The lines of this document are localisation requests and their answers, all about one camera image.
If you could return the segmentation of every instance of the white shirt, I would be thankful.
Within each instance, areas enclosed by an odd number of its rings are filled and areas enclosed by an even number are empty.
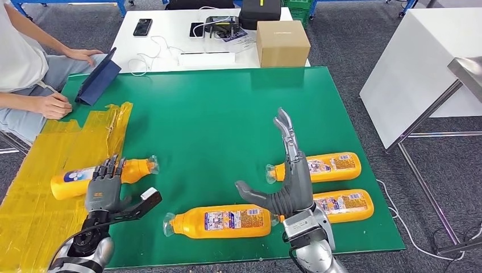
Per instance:
[[[8,1],[0,0],[0,92],[4,93],[35,85],[48,70],[40,46],[29,44],[12,26],[3,5]]]

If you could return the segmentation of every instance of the cardboard box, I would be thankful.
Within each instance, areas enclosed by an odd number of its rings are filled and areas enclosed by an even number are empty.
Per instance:
[[[300,21],[259,21],[256,48],[261,67],[304,67],[310,42]]]

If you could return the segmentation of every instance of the gray carpet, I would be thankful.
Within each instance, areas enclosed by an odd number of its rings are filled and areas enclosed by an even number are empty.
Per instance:
[[[162,5],[154,0],[139,0],[135,7],[126,8],[161,9]],[[108,51],[122,22],[118,9],[112,6],[26,5],[26,10],[40,27],[65,44],[78,48]],[[386,182],[415,241],[423,249],[433,252],[435,246],[431,236],[442,225],[401,153],[398,150],[390,155],[384,152],[358,98],[399,24],[396,18],[399,11],[400,5],[396,1],[389,5],[384,1],[319,3],[316,18],[309,22],[307,29],[312,45],[310,62],[328,66],[373,172]],[[454,126],[472,129],[480,124],[480,119],[476,118],[443,119],[424,125],[421,130]],[[406,146],[454,229],[463,234],[478,225],[482,221],[482,187],[478,179],[482,173],[482,156],[478,153],[482,149],[481,138],[408,140]],[[21,161],[18,154],[0,156],[2,198]],[[398,221],[397,226],[406,244],[405,251],[341,256],[340,260],[349,272],[443,272],[448,261],[417,251]],[[436,241],[439,245],[448,244],[444,232],[437,234]],[[482,272],[481,258],[482,250],[470,251],[464,260],[452,263],[447,272]],[[276,260],[116,272],[298,272],[298,269],[290,260]]]

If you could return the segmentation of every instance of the smartphone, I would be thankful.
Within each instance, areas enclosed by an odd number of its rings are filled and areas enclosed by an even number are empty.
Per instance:
[[[202,25],[204,23],[202,22],[197,22],[197,23],[191,23],[191,29],[189,30],[189,37],[190,38],[204,38],[204,26],[197,27],[199,25]]]
[[[147,36],[151,29],[152,19],[139,19],[134,30],[134,36]]]

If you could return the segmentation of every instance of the green crate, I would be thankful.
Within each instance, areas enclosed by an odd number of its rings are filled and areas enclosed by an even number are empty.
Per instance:
[[[290,9],[309,10],[313,0],[283,0],[283,5]]]
[[[306,28],[310,17],[310,10],[289,9],[289,11],[291,12],[291,17],[293,17],[293,20],[300,20],[303,24],[303,27]]]

